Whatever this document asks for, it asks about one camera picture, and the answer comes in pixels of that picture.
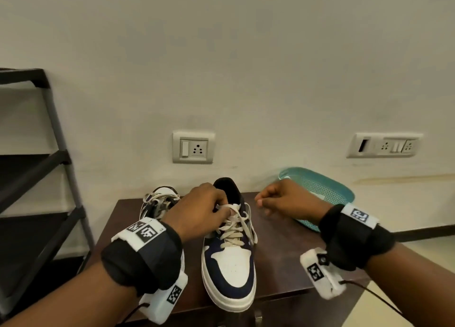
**sneaker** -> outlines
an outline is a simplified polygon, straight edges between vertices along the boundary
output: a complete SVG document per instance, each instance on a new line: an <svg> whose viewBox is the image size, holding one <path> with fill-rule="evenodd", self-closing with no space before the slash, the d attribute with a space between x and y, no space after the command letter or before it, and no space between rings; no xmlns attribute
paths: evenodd
<svg viewBox="0 0 455 327"><path fill-rule="evenodd" d="M163 218L168 210L170 210L180 200L177 191L169 186L161 186L156 188L150 194L146 194L142 199L143 203L139 213L139 219L150 217L158 221ZM185 253L182 250L180 258L182 271L185 270Z"/></svg>
<svg viewBox="0 0 455 327"><path fill-rule="evenodd" d="M234 181L223 177L213 185L226 193L232 213L216 232L204 238L202 281L218 307L239 313L251 306L256 293L253 245L258 237L251 224L250 206Z"/></svg>

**hand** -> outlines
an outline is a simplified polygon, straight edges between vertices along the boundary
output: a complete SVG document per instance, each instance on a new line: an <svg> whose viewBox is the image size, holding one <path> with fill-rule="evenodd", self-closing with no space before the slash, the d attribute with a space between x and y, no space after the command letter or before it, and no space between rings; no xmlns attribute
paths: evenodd
<svg viewBox="0 0 455 327"><path fill-rule="evenodd" d="M280 212L295 219L306 219L318 225L321 218L333 206L308 192L292 180L274 182L254 198L266 215Z"/></svg>
<svg viewBox="0 0 455 327"><path fill-rule="evenodd" d="M203 183L168 210L162 221L178 233L183 243L216 230L230 216L228 207L213 212L216 204L228 204L226 193L210 183Z"/></svg>

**brown table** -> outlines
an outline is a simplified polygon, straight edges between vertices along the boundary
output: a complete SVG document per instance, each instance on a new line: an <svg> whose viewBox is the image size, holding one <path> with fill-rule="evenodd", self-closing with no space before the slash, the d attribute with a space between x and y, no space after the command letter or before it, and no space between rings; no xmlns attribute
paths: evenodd
<svg viewBox="0 0 455 327"><path fill-rule="evenodd" d="M257 288L253 306L241 314L226 314L214 306L202 284L203 240L200 238L187 242L183 247L188 284L165 325L189 325L193 319L197 326L215 326L220 321L229 323L233 320L236 326L248 325L254 314L262 315L263 326L343 324L362 290L348 286L342 296L331 301L322 300L299 262L300 255L307 250L324 248L319 234L278 214L266 217L256 208L255 195L254 192L243 193L245 201L251 206L253 226L259 240L254 250ZM142 199L117 202L88 261L88 267L99 261L101 250L110 243L112 236L137 221L141 204ZM369 282L367 274L361 270L344 272L342 276L363 285ZM134 320L144 318L141 313L132 317Z"/></svg>

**teal tray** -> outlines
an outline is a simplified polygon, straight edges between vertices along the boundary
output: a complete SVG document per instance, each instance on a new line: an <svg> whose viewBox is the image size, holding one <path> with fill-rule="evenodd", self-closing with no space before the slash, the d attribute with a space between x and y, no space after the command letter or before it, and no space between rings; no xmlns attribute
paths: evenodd
<svg viewBox="0 0 455 327"><path fill-rule="evenodd" d="M284 169L278 175L278 179L291 179L319 198L334 205L347 204L353 202L355 198L354 193L345 185L310 169L300 168L298 166ZM319 228L313 223L299 219L298 221L311 230L320 232Z"/></svg>

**wall socket panel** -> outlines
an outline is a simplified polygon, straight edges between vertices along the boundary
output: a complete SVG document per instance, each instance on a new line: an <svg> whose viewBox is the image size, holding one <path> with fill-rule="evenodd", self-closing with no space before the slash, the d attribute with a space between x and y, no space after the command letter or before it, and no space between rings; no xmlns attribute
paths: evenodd
<svg viewBox="0 0 455 327"><path fill-rule="evenodd" d="M421 133L356 133L347 158L412 157L422 137Z"/></svg>
<svg viewBox="0 0 455 327"><path fill-rule="evenodd" d="M211 164L214 152L214 132L205 130L173 132L172 160L174 163Z"/></svg>

